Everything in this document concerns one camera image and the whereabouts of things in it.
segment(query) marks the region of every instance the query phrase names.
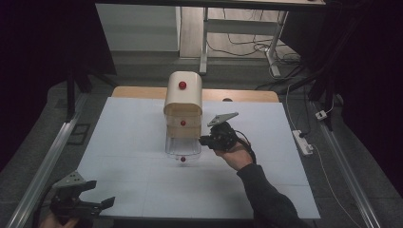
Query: desk stand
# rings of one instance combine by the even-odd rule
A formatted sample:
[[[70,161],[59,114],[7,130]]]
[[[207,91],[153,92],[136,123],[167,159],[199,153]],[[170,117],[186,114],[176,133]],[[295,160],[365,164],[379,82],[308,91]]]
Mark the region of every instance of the desk stand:
[[[277,22],[208,19],[208,8],[204,8],[201,65],[199,70],[200,75],[205,75],[207,73],[207,33],[230,33],[273,36],[271,46],[266,51],[266,57],[270,63],[270,69],[272,70],[273,76],[279,77],[280,74],[278,67],[274,65],[276,60],[274,59],[273,55],[276,50],[276,45],[281,34],[286,15],[286,11],[281,11],[279,21]]]

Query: red knob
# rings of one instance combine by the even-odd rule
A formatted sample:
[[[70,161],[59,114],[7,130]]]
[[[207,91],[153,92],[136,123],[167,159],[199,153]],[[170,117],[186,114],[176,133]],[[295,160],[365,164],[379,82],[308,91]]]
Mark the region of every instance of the red knob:
[[[180,89],[186,89],[186,82],[181,81],[181,82],[179,83],[179,88],[180,88]]]

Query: white power outlet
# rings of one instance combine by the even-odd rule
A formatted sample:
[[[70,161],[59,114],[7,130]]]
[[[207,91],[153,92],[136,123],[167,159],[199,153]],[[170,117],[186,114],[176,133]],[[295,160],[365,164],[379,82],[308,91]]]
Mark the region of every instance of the white power outlet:
[[[294,139],[296,140],[296,143],[299,146],[299,149],[302,152],[302,155],[307,156],[307,155],[312,155],[314,148],[306,142],[305,138],[301,138],[299,134],[301,133],[300,130],[293,130],[293,135]]]

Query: person's left hand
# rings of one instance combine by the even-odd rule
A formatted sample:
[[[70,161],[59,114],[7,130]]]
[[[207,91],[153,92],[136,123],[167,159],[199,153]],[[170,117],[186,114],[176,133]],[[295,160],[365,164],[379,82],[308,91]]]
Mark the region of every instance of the person's left hand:
[[[41,222],[39,228],[73,228],[77,222],[78,218],[71,218],[65,225],[60,224],[59,220],[53,213],[47,215],[47,217]]]

